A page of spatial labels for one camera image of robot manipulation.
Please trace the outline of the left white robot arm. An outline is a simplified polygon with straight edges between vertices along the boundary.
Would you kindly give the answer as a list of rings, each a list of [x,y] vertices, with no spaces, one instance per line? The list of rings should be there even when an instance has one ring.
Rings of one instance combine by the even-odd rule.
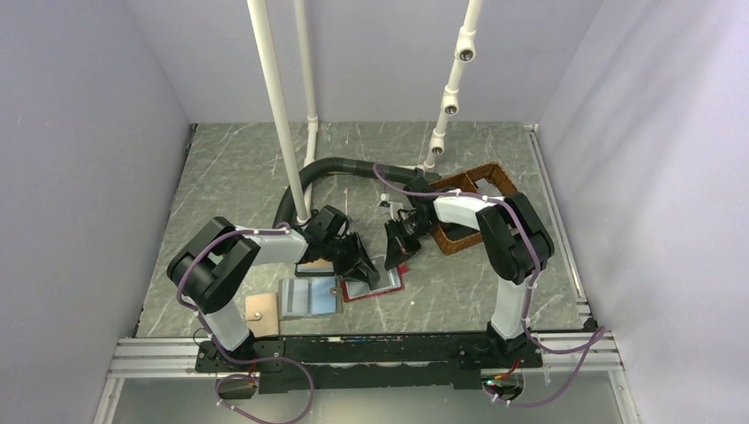
[[[254,334],[234,298],[253,265],[305,264],[325,260],[334,273],[367,284],[378,280],[348,216],[331,206],[301,226],[241,229],[226,218],[212,218],[170,261],[166,275],[177,287],[178,303],[193,311],[219,348],[230,370],[247,368],[254,358]]]

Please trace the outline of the red leather card holder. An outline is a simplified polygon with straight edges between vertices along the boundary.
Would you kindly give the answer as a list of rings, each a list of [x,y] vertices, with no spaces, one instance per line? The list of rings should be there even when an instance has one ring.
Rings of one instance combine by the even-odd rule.
[[[385,268],[384,254],[375,256],[372,261],[379,278],[373,283],[365,283],[358,280],[342,280],[341,288],[344,302],[373,298],[375,296],[399,292],[405,288],[400,269],[398,267],[393,269]]]

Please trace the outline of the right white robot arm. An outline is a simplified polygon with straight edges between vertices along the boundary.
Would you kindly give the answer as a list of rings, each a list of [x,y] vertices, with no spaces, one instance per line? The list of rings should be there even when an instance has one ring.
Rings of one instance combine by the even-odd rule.
[[[487,196],[453,189],[411,193],[415,206],[398,212],[384,225],[385,268],[409,261],[420,239],[440,224],[455,224],[480,235],[488,262],[498,275],[496,306],[488,327],[496,334],[487,342],[492,363],[507,367],[527,343],[530,293],[555,253],[554,242],[525,194]]]

